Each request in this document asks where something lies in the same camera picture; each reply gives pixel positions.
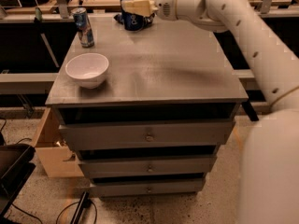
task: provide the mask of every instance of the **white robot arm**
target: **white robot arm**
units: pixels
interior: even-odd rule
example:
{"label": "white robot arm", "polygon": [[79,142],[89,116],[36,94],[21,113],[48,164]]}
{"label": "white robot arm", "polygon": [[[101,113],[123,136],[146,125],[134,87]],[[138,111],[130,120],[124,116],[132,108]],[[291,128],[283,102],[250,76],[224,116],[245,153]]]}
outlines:
{"label": "white robot arm", "polygon": [[145,1],[123,3],[131,13],[156,11],[162,19],[231,31],[273,111],[257,122],[243,150],[237,223],[299,223],[298,58],[248,0],[154,0],[147,9]]}

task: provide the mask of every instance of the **soda can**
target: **soda can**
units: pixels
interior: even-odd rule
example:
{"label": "soda can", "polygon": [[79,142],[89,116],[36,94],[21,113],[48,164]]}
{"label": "soda can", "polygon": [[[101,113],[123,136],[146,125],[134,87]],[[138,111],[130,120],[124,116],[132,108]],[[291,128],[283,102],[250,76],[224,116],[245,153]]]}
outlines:
{"label": "soda can", "polygon": [[121,7],[121,18],[124,29],[128,31],[139,31],[144,27],[143,16],[125,12]]}
{"label": "soda can", "polygon": [[84,7],[78,7],[71,11],[78,29],[78,37],[83,48],[94,45],[93,30],[88,19],[87,11]]}

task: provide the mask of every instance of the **floor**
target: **floor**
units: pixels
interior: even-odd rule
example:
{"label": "floor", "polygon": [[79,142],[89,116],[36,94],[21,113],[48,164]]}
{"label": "floor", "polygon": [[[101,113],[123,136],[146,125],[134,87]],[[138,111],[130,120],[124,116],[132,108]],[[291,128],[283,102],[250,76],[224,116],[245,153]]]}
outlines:
{"label": "floor", "polygon": [[[23,138],[32,138],[43,113],[36,108],[31,118],[26,118],[22,108],[0,108],[0,117],[7,119],[2,133],[8,144]],[[236,125],[218,159],[207,175],[202,191],[195,194],[121,197],[100,200],[91,196],[93,205],[85,209],[79,223],[93,223],[95,212],[99,224],[233,224],[236,223],[239,162],[242,146],[254,122],[247,116],[237,116]],[[42,223],[70,223],[76,209],[69,204],[79,200],[89,181],[80,178],[48,178],[38,157],[36,168],[21,190],[14,204],[40,218]],[[19,223],[39,223],[11,207],[6,214],[9,220]]]}

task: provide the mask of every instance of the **bowl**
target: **bowl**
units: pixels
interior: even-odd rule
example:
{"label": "bowl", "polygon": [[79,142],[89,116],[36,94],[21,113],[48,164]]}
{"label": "bowl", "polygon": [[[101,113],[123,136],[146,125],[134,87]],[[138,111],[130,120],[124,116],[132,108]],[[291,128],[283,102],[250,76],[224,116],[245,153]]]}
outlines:
{"label": "bowl", "polygon": [[66,74],[80,87],[93,89],[107,77],[109,61],[98,53],[85,53],[70,60],[65,67]]}

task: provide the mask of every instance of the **gray drawer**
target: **gray drawer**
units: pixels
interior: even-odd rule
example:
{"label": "gray drawer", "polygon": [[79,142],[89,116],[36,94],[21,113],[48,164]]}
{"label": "gray drawer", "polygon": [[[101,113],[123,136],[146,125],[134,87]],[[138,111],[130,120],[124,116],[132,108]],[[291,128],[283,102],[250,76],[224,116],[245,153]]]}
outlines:
{"label": "gray drawer", "polygon": [[98,197],[151,195],[161,193],[198,192],[205,184],[204,178],[169,180],[148,183],[91,184],[91,193]]}
{"label": "gray drawer", "polygon": [[72,150],[224,144],[234,123],[121,123],[61,125]]}
{"label": "gray drawer", "polygon": [[132,175],[174,175],[209,172],[216,157],[161,157],[160,159],[119,159],[79,161],[84,176],[116,177]]}

